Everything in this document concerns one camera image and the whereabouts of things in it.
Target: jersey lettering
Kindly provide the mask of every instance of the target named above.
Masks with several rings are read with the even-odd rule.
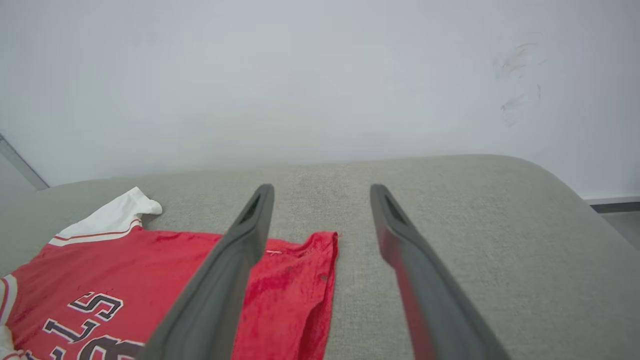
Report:
[[[62,336],[63,338],[67,339],[70,344],[73,344],[86,339],[86,337],[89,336],[89,334],[91,334],[91,332],[99,325],[99,323],[87,319],[84,324],[82,324],[82,333],[78,334],[77,332],[60,325],[56,320],[48,319],[42,330],[48,332],[49,334],[55,332],[56,335]]]
[[[81,302],[81,299],[85,299],[90,297],[88,302]],[[124,305],[124,301],[121,299],[111,297],[109,295],[99,293],[94,295],[93,292],[89,292],[84,294],[79,299],[71,302],[68,307],[71,307],[74,310],[78,310],[82,313],[91,313],[99,304],[109,305],[109,311],[100,310],[95,316],[103,319],[104,321],[109,321],[111,317]]]
[[[51,359],[53,359],[53,360],[64,360],[65,352],[67,352],[65,349],[63,349],[61,347],[56,347],[55,349],[53,349],[53,351],[50,354]]]
[[[102,354],[101,360],[135,359],[143,344],[133,341],[122,341],[105,335],[89,341],[80,351],[77,360],[95,360],[93,355]]]
[[[33,356],[31,350],[27,350],[27,352],[24,353],[24,356],[27,358],[27,360],[40,360],[37,357]]]

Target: baseboard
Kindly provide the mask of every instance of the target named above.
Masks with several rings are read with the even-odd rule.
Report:
[[[622,204],[625,202],[640,202],[640,195],[620,195],[620,196],[612,196],[612,197],[583,196],[582,198],[589,205]]]

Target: fabric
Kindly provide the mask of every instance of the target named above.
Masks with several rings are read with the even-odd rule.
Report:
[[[324,358],[413,359],[394,272],[382,260],[369,186],[385,184],[480,314],[518,359],[634,359],[640,259],[575,192],[528,161],[459,155],[270,166],[57,186],[0,213],[4,275],[60,229],[139,186],[163,205],[145,229],[221,233],[262,183],[269,234],[303,242],[337,230]]]
[[[2,360],[28,360],[23,351],[13,348],[11,330],[6,326],[0,326],[0,359]]]
[[[0,325],[13,332],[21,353],[9,346],[5,352],[27,359],[133,358],[222,237],[141,227],[142,213],[161,212],[133,188],[3,278]],[[331,232],[314,233],[302,245],[268,240],[250,272],[234,359],[323,358],[337,252]]]

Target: red jersey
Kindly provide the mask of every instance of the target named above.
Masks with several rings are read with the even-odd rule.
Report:
[[[14,348],[0,334],[0,360],[134,359],[222,237],[142,228],[142,213],[161,212],[134,188],[3,278],[0,325]],[[337,254],[336,233],[301,245],[269,239],[249,276],[232,357],[322,359]]]

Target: gray fabric upholstery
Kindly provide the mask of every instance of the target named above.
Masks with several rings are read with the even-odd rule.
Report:
[[[273,183],[271,237],[341,234],[327,359],[409,359],[394,272],[369,185],[389,187],[514,359],[631,359],[640,339],[638,251],[560,180],[503,156],[439,156],[107,179],[38,192],[0,213],[2,274],[64,227],[139,186],[164,213],[147,229],[223,232]]]

